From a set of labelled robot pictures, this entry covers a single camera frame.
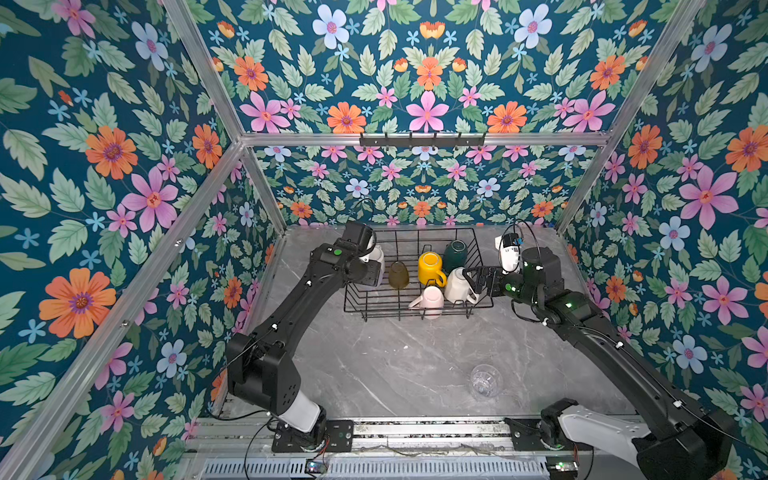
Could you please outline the cream faceted mug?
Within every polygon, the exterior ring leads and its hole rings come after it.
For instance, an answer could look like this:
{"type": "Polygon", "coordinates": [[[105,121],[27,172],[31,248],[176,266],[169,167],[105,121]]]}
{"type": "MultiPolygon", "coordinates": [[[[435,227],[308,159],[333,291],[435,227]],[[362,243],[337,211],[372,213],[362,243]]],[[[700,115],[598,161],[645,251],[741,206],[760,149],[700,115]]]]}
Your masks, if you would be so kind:
{"type": "Polygon", "coordinates": [[[480,297],[465,277],[464,267],[453,269],[448,276],[446,286],[444,287],[444,298],[446,302],[451,304],[464,302],[476,305],[479,302],[480,297]]]}

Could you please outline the dark green mug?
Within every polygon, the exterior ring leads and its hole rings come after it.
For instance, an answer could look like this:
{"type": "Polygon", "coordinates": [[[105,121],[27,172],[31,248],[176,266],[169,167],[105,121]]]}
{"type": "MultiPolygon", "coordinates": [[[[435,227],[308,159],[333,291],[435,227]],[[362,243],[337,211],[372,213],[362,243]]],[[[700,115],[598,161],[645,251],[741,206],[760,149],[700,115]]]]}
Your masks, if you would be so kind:
{"type": "Polygon", "coordinates": [[[452,240],[443,252],[443,271],[449,275],[453,270],[463,267],[468,258],[468,245],[462,240],[452,240]]]}

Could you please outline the olive green glass cup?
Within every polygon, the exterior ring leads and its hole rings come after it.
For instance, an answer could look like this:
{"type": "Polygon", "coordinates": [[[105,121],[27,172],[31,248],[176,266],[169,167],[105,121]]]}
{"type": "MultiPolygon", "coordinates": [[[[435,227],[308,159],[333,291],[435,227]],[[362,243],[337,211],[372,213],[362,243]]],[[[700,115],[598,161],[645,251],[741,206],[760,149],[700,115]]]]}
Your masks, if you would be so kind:
{"type": "Polygon", "coordinates": [[[395,290],[403,290],[409,285],[410,274],[404,262],[395,261],[390,265],[388,283],[395,290]]]}

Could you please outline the yellow mug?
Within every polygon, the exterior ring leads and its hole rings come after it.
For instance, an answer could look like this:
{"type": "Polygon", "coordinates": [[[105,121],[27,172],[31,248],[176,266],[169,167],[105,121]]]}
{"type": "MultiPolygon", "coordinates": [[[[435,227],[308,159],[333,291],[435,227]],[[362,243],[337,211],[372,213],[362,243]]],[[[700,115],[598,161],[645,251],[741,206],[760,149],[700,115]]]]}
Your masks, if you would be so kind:
{"type": "Polygon", "coordinates": [[[447,284],[447,276],[443,272],[443,259],[434,251],[425,251],[418,259],[418,280],[425,286],[443,288],[447,284]]]}

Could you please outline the white mug pink handle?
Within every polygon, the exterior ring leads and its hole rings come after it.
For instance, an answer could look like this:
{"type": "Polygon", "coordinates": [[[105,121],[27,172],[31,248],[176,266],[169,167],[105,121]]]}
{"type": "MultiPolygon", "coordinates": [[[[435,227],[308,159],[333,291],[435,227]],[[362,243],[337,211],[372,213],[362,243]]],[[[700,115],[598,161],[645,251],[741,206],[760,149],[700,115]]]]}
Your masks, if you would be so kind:
{"type": "Polygon", "coordinates": [[[408,305],[410,310],[420,310],[425,318],[438,318],[444,308],[444,296],[437,286],[428,286],[408,305]]]}

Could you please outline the clear glass cup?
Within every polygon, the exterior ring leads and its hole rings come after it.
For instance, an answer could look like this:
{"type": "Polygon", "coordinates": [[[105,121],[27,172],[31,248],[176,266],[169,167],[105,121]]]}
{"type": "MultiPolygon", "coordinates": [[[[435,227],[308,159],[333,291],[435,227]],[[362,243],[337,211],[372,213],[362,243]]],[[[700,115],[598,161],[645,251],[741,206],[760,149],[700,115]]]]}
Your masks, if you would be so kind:
{"type": "Polygon", "coordinates": [[[503,377],[493,365],[480,364],[470,373],[471,391],[482,398],[495,398],[503,391],[503,377]]]}

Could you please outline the white mug red inside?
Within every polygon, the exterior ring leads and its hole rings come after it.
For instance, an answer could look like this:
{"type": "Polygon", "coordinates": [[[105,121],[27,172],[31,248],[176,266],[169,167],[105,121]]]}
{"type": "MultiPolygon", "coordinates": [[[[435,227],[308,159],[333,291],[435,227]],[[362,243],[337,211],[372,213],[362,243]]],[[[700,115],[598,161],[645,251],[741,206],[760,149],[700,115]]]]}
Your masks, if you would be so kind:
{"type": "Polygon", "coordinates": [[[373,250],[360,258],[364,263],[378,262],[380,264],[385,263],[385,256],[382,247],[377,244],[373,247],[373,250]]]}

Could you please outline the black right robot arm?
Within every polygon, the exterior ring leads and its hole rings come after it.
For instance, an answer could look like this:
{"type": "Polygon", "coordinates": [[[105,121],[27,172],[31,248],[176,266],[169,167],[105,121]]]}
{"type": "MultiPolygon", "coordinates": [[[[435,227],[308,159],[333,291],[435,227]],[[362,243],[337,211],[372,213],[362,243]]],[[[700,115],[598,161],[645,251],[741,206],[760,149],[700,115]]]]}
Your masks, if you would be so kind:
{"type": "Polygon", "coordinates": [[[546,326],[589,359],[641,417],[629,422],[563,398],[540,413],[542,443],[589,445],[637,467],[647,479],[711,479],[726,466],[736,431],[722,409],[703,407],[624,342],[584,293],[565,286],[559,258],[547,247],[524,250],[517,271],[474,267],[472,289],[531,308],[546,326]]]}

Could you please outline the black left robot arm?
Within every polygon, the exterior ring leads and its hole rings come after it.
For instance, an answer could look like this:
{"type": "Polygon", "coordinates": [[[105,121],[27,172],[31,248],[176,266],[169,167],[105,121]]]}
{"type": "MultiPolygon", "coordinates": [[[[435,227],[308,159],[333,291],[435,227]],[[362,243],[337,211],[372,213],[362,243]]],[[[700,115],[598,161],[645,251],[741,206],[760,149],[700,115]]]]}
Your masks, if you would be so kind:
{"type": "Polygon", "coordinates": [[[374,278],[369,259],[376,233],[349,221],[334,243],[309,253],[297,284],[276,310],[249,334],[235,334],[227,343],[228,392],[308,434],[321,422],[322,408],[301,390],[293,356],[306,330],[326,302],[348,284],[374,278]]]}

